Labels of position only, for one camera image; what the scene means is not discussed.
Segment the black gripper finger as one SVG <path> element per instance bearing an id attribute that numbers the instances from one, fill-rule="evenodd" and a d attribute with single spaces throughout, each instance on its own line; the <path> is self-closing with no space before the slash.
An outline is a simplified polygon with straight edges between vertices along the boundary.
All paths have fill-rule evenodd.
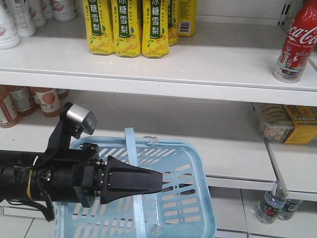
<path id="1" fill-rule="evenodd" d="M 101 204 L 120 198 L 162 191 L 162 173 L 132 166 L 108 156 L 101 189 Z"/>

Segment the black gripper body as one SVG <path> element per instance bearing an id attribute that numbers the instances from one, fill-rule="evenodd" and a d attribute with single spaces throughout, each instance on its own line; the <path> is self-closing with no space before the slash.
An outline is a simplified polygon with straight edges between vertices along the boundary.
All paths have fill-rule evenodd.
<path id="1" fill-rule="evenodd" d="M 83 143 L 82 148 L 63 149 L 49 163 L 52 179 L 49 195 L 54 202 L 81 203 L 89 208 L 101 190 L 105 166 L 99 159 L 97 144 Z"/>

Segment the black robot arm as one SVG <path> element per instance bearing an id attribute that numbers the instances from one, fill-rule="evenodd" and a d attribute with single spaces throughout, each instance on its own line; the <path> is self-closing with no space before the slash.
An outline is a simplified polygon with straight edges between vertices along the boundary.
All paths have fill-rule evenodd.
<path id="1" fill-rule="evenodd" d="M 53 203 L 93 206 L 97 198 L 108 204 L 120 198 L 162 190 L 162 174 L 121 162 L 99 158 L 96 144 L 81 149 L 50 149 L 45 153 L 0 153 L 0 198 L 11 205 L 25 205 L 55 218 Z"/>

